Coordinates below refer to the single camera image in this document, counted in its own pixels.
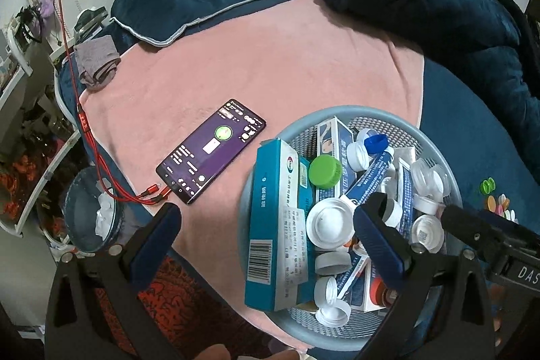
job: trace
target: blue bottle cap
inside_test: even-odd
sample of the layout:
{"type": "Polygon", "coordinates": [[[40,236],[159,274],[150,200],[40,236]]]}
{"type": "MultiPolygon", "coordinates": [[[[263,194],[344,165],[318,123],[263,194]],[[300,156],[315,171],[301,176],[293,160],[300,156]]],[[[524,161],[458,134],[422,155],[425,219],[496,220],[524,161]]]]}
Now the blue bottle cap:
{"type": "Polygon", "coordinates": [[[369,136],[364,141],[364,146],[370,155],[382,153],[388,147],[388,136],[384,134],[369,136]]]}

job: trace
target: gray plastic basket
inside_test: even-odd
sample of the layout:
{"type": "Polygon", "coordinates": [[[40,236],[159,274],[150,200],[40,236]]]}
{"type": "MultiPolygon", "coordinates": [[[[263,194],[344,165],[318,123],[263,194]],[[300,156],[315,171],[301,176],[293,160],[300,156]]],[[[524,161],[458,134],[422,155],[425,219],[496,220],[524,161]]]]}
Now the gray plastic basket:
{"type": "MultiPolygon", "coordinates": [[[[338,117],[350,128],[372,127],[379,133],[388,135],[390,145],[396,147],[415,147],[418,158],[424,158],[430,165],[438,163],[449,176],[450,196],[445,204],[461,206],[461,195],[457,182],[441,152],[425,134],[398,116],[370,107],[337,106],[311,113],[289,125],[277,137],[288,142],[300,155],[307,159],[317,156],[317,124],[333,116],[338,117]]],[[[238,250],[244,273],[247,268],[249,243],[249,212],[253,172],[249,175],[240,199],[238,227],[238,250]]],[[[446,235],[448,254],[457,255],[463,243],[452,235],[446,235]]],[[[432,289],[426,301],[420,320],[427,317],[434,309],[438,290],[432,289]]],[[[309,345],[333,351],[359,351],[369,337],[377,330],[383,318],[377,312],[361,313],[353,311],[344,327],[327,328],[322,326],[315,316],[296,308],[268,312],[267,316],[283,331],[309,345]]]]}

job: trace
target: purple phone screen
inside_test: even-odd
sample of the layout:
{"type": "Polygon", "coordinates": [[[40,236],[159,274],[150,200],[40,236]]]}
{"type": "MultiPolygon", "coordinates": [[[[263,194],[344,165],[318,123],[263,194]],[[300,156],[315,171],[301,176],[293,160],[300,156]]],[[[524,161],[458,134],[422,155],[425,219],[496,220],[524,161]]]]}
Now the purple phone screen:
{"type": "Polygon", "coordinates": [[[156,172],[191,203],[264,128],[265,121],[229,100],[158,166],[156,172]]]}

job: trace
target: red cable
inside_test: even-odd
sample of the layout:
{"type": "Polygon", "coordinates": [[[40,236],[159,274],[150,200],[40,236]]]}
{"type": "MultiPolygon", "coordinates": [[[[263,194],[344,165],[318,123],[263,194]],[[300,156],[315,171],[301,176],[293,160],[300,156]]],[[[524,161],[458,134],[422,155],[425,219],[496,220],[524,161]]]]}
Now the red cable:
{"type": "Polygon", "coordinates": [[[94,158],[95,158],[95,161],[96,161],[96,170],[97,170],[99,182],[101,182],[101,184],[102,184],[103,188],[105,189],[105,191],[112,198],[114,198],[115,200],[117,200],[119,202],[134,202],[134,203],[139,203],[139,204],[144,204],[144,205],[155,205],[155,204],[160,203],[160,201],[167,198],[167,196],[171,193],[170,189],[167,188],[167,189],[162,190],[161,193],[158,196],[153,197],[150,200],[142,200],[139,197],[132,196],[112,176],[112,173],[111,173],[109,167],[107,166],[105,160],[102,158],[101,154],[99,153],[99,150],[98,150],[98,148],[96,146],[96,140],[93,137],[93,134],[92,134],[92,132],[90,130],[90,126],[88,125],[88,120],[86,118],[86,114],[85,114],[85,112],[83,110],[82,105],[80,104],[80,101],[79,101],[79,94],[78,94],[78,91],[77,91],[77,83],[75,81],[75,70],[74,70],[74,67],[73,67],[73,63],[71,61],[71,56],[70,56],[69,48],[68,48],[68,40],[67,40],[68,37],[66,35],[66,29],[65,29],[64,11],[62,9],[62,0],[58,0],[58,10],[60,12],[60,24],[61,24],[61,30],[62,30],[62,39],[63,39],[64,48],[65,48],[66,56],[67,56],[67,61],[69,63],[70,72],[71,72],[71,85],[73,87],[73,90],[75,92],[75,98],[77,100],[77,117],[79,118],[80,125],[81,125],[81,127],[83,129],[83,136],[85,137],[87,143],[90,145],[90,148],[92,149],[92,152],[94,154],[94,158]],[[111,180],[112,185],[117,190],[117,192],[121,195],[121,197],[119,197],[119,196],[117,196],[115,194],[109,193],[109,190],[106,188],[106,186],[103,183],[103,176],[101,174],[100,167],[102,167],[104,169],[105,173],[107,174],[107,176],[111,180]]]}

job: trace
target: barcode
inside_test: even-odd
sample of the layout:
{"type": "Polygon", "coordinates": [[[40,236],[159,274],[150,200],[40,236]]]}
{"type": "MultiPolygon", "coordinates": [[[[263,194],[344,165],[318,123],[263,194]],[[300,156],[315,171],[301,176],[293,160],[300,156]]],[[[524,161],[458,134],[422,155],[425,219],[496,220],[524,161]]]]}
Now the barcode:
{"type": "Polygon", "coordinates": [[[420,243],[423,243],[424,241],[426,241],[427,237],[428,237],[428,234],[425,233],[423,230],[418,231],[418,239],[419,239],[420,243]]]}
{"type": "Polygon", "coordinates": [[[272,240],[250,240],[247,280],[270,285],[272,277],[272,240]]]}
{"type": "Polygon", "coordinates": [[[300,185],[307,188],[307,167],[300,163],[300,185]]]}

